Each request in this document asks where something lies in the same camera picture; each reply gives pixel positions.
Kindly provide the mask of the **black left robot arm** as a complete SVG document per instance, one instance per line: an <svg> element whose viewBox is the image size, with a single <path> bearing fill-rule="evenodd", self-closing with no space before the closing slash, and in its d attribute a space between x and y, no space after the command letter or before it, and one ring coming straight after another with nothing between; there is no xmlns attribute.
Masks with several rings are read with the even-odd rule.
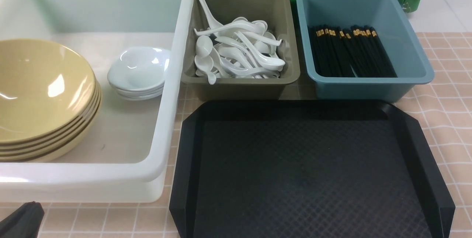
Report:
<svg viewBox="0 0 472 238"><path fill-rule="evenodd" d="M41 203L24 203L0 222L0 237L37 238L44 215Z"/></svg>

